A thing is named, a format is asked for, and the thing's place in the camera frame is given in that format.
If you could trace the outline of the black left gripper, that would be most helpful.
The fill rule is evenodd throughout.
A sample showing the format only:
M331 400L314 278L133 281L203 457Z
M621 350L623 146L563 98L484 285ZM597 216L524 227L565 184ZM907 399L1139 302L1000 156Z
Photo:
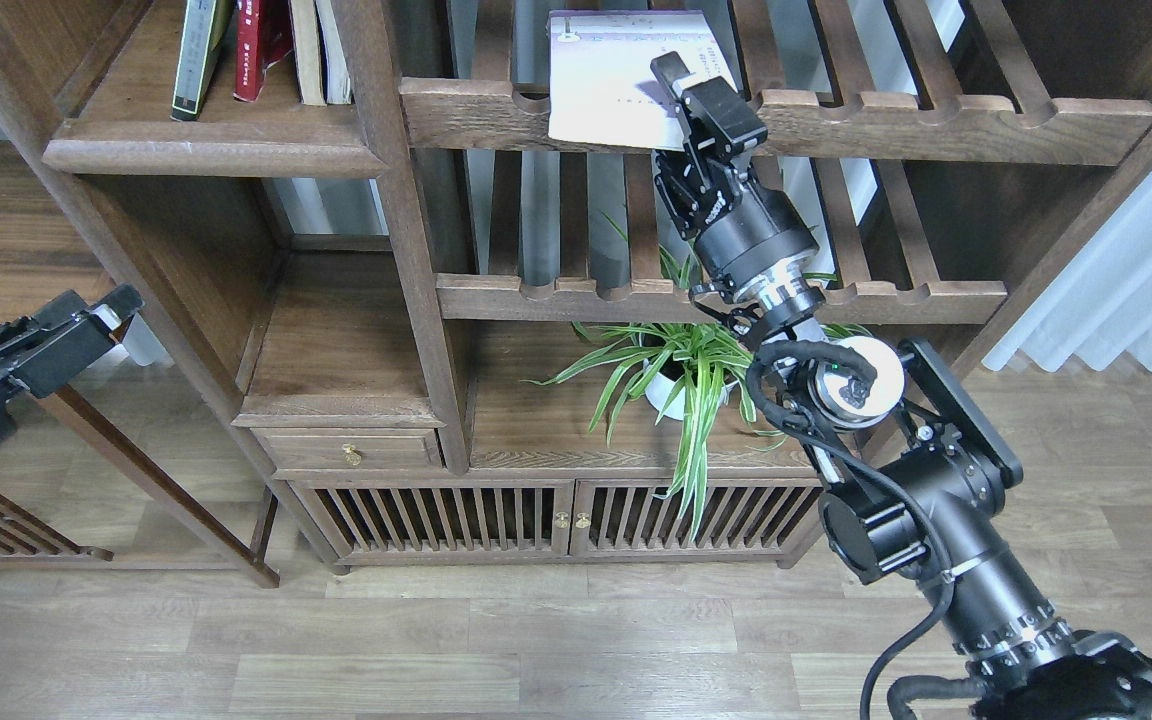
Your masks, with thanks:
M132 285L119 285L90 306L77 291L60 293L26 320L0 324L0 445L17 424L13 397L52 395L116 344L114 332L145 305Z

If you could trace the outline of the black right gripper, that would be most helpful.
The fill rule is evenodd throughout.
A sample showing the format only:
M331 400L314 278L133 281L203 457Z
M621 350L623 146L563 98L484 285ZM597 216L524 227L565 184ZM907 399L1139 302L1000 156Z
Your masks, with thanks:
M650 61L682 131L682 152L655 150L657 190L691 242L723 304L823 305L803 266L817 253L812 232L781 191L751 168L768 129L721 76L700 78L677 53Z

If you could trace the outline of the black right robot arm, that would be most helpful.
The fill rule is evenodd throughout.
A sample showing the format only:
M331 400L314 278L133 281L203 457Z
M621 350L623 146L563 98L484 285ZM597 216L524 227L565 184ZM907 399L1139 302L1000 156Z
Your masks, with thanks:
M931 602L870 667L859 715L893 657L940 624L967 675L893 680L890 717L967 698L973 719L1152 719L1151 657L1123 634L1073 629L992 525L1023 469L942 357L920 338L824 336L823 291L803 274L817 242L756 177L768 131L755 111L677 53L650 68L682 131L680 149L655 151L655 187L708 274L691 295L732 306L718 319L753 355L745 389L812 456L831 548L861 582L896 573Z

